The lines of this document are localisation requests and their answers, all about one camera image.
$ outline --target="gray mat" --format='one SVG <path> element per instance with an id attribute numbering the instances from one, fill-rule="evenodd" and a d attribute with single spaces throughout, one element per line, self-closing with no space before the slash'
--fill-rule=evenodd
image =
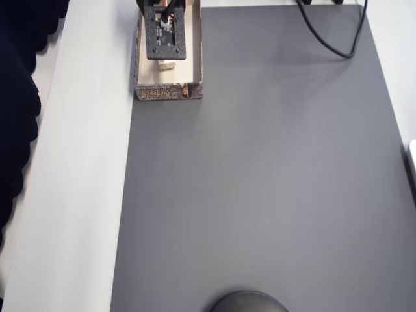
<path id="1" fill-rule="evenodd" d="M 307 8 L 348 51 L 357 6 Z M 203 10 L 201 101 L 133 106 L 113 312 L 230 291 L 416 311 L 416 210 L 369 24 L 340 61 L 296 7 Z"/>

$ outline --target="cable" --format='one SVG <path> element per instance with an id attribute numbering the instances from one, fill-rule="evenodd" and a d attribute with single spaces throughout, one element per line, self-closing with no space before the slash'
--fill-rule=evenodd
<path id="1" fill-rule="evenodd" d="M 354 43 L 352 44 L 351 52 L 349 54 L 346 54 L 346 53 L 343 53 L 343 52 L 337 50 L 336 48 L 334 48 L 333 46 L 331 46 L 329 43 L 327 43 L 324 39 L 322 39 L 322 37 L 319 36 L 319 34 L 317 33 L 317 31 L 313 28 L 313 26 L 312 26 L 309 18 L 307 18 L 307 15 L 305 13 L 304 6 L 301 3 L 301 0 L 296 0 L 296 2 L 298 3 L 298 7 L 299 7 L 299 10 L 300 10 L 300 13 L 304 17 L 304 20 L 306 22 L 307 27 L 313 33 L 313 35 L 315 36 L 315 38 L 324 47 L 326 47 L 331 52 L 334 52 L 336 55 L 339 55 L 340 57 L 343 57 L 344 59 L 345 58 L 346 59 L 351 59 L 356 54 L 359 36 L 361 35 L 361 29 L 363 28 L 363 24 L 364 24 L 364 21 L 365 21 L 365 14 L 367 12 L 367 3 L 368 3 L 368 0 L 365 0 L 364 9 L 363 9 L 363 13 L 362 13 L 362 16 L 361 16 L 361 20 L 359 21 L 359 25 L 358 25 L 356 37 L 354 38 Z"/>

